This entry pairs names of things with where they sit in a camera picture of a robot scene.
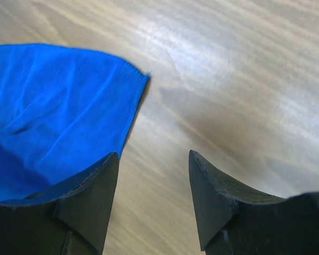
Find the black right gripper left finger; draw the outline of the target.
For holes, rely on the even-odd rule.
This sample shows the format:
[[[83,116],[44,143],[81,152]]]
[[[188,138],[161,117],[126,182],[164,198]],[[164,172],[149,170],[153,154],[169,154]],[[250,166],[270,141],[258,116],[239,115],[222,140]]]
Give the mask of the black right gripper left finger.
[[[102,254],[118,172],[113,152],[44,191],[0,201],[0,254]]]

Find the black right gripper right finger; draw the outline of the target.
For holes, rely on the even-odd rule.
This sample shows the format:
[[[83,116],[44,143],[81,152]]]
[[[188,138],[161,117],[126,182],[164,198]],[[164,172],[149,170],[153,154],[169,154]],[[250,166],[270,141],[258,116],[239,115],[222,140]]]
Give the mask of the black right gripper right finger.
[[[319,192],[276,197],[241,183],[193,150],[189,181],[206,254],[319,254]]]

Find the blue towel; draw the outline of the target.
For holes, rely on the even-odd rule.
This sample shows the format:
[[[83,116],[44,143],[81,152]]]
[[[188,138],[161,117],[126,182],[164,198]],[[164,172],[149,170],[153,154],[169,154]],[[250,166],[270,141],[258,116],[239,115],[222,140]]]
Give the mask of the blue towel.
[[[148,81],[96,50],[0,45],[0,201],[121,154]]]

